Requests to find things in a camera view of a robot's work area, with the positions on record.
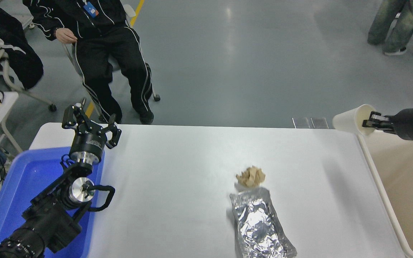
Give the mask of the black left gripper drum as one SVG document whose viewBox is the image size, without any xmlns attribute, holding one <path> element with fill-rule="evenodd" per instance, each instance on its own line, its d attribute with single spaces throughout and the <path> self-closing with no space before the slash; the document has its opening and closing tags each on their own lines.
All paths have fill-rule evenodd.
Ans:
<svg viewBox="0 0 413 258">
<path fill-rule="evenodd" d="M 102 156 L 105 147 L 105 139 L 99 134 L 76 132 L 70 148 L 69 155 L 87 152 L 95 156 Z"/>
</svg>

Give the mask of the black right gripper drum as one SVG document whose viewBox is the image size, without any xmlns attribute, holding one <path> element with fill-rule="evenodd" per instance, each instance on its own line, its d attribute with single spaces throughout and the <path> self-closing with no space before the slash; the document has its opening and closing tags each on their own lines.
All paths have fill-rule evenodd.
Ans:
<svg viewBox="0 0 413 258">
<path fill-rule="evenodd" d="M 413 108 L 403 109 L 397 114 L 389 116 L 392 125 L 392 134 L 401 139 L 413 140 Z"/>
</svg>

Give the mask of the person's hand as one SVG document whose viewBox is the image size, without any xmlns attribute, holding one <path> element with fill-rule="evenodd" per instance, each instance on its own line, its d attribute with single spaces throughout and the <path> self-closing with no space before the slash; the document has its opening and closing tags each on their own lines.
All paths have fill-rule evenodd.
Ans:
<svg viewBox="0 0 413 258">
<path fill-rule="evenodd" d="M 57 28 L 54 34 L 56 39 L 63 44 L 75 44 L 78 40 L 69 28 Z"/>
</svg>

